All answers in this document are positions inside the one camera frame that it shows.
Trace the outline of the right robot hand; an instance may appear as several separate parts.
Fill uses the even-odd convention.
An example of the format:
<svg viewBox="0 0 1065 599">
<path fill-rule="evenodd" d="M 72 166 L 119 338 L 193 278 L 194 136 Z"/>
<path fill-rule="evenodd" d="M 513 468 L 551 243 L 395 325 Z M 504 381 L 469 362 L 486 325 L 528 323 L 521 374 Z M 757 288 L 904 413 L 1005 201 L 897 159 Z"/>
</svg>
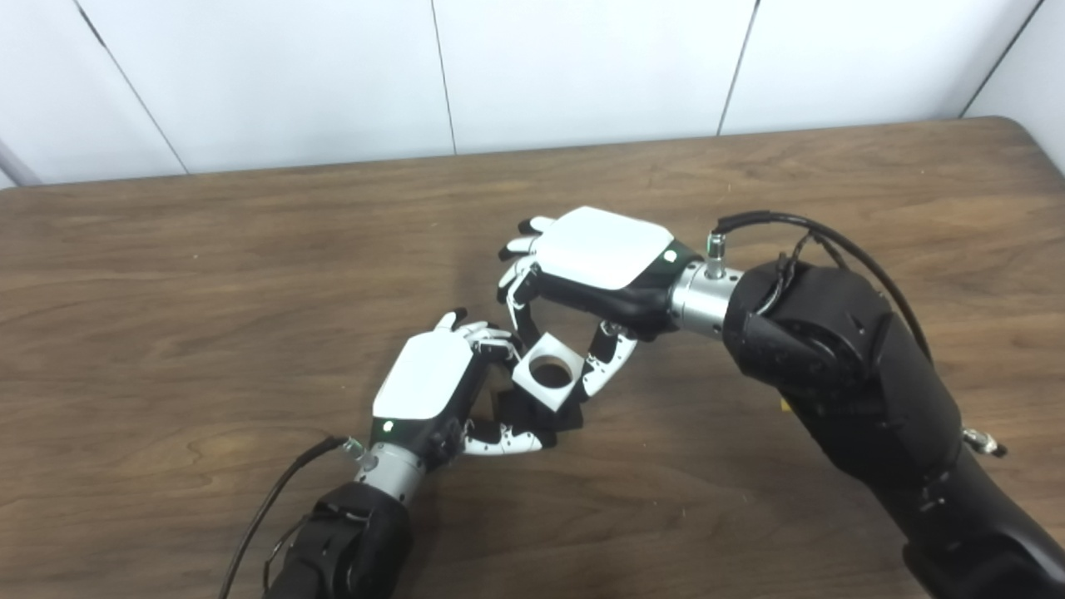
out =
<svg viewBox="0 0 1065 599">
<path fill-rule="evenodd" d="M 548 300 L 599 317 L 581 374 L 570 398 L 599 394 L 639 342 L 677 331 L 671 292 L 702 258 L 658 224 L 581 207 L 559 218 L 518 224 L 517 239 L 498 253 L 507 269 L 496 285 L 518 337 L 536 344 L 532 300 Z"/>
</svg>

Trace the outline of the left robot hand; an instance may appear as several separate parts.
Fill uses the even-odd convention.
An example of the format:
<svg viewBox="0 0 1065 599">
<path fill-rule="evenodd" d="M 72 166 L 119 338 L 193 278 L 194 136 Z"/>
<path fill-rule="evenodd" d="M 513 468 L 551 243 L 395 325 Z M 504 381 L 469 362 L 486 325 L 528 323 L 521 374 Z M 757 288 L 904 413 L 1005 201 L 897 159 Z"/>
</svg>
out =
<svg viewBox="0 0 1065 599">
<path fill-rule="evenodd" d="M 554 433 L 480 421 L 471 412 L 491 368 L 511 373 L 523 347 L 513 333 L 477 321 L 463 308 L 446 312 L 433 329 L 409 338 L 372 406 L 368 443 L 414 455 L 433 473 L 461 454 L 532 453 L 557 443 Z"/>
</svg>

